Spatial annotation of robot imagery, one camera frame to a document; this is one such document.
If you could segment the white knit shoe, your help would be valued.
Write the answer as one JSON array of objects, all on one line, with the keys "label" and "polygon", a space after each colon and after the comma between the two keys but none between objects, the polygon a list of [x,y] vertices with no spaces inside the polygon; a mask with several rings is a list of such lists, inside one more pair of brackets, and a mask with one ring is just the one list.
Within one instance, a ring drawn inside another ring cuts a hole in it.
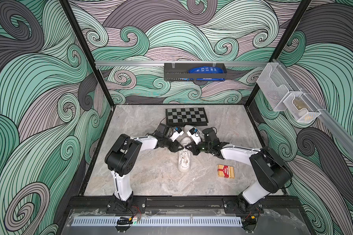
[{"label": "white knit shoe", "polygon": [[181,140],[180,144],[183,146],[183,149],[178,152],[178,165],[177,168],[180,172],[186,173],[191,168],[191,152],[185,147],[191,143],[192,140],[189,137],[185,137]]},{"label": "white knit shoe", "polygon": [[202,131],[198,127],[195,127],[195,126],[192,126],[192,125],[185,125],[184,128],[183,128],[183,131],[187,135],[196,136],[196,137],[199,136],[202,139],[204,138],[204,135],[203,135]]}]

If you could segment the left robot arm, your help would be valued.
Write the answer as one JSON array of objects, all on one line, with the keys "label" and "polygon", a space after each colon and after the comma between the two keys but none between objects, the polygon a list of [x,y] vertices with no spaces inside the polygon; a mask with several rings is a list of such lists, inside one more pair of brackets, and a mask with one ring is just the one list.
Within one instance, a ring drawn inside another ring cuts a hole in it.
[{"label": "left robot arm", "polygon": [[140,152],[157,148],[167,148],[176,153],[184,149],[177,138],[184,134],[182,128],[172,128],[161,123],[157,129],[144,137],[133,138],[121,134],[105,157],[105,163],[115,183],[114,196],[122,202],[128,202],[133,196],[130,185],[130,172],[132,171]]}]

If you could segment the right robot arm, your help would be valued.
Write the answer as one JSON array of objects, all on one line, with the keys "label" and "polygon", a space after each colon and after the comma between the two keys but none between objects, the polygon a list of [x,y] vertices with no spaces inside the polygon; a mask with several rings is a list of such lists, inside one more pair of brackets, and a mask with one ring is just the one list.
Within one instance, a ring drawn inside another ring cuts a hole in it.
[{"label": "right robot arm", "polygon": [[292,181],[293,173],[286,162],[272,148],[249,148],[221,142],[213,127],[200,131],[186,125],[184,132],[192,139],[185,149],[197,156],[204,152],[219,159],[233,160],[252,167],[257,180],[238,196],[241,206],[253,205],[269,194],[284,188]]}]

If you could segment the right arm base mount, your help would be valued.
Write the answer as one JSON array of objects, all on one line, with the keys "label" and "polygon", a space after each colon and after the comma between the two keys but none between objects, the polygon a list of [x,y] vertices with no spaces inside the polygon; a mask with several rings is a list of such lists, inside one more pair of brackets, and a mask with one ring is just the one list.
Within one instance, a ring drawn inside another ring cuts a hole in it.
[{"label": "right arm base mount", "polygon": [[245,199],[238,197],[224,197],[223,198],[224,210],[226,213],[244,214],[249,213],[258,214],[264,213],[259,203],[249,204]]}]

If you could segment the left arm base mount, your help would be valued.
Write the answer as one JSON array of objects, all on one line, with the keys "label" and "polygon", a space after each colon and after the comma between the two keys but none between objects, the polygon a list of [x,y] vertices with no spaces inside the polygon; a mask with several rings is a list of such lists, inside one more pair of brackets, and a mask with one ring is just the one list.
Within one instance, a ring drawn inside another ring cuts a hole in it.
[{"label": "left arm base mount", "polygon": [[141,196],[131,196],[127,201],[110,197],[107,205],[107,213],[114,214],[140,214],[145,212],[146,198]]}]

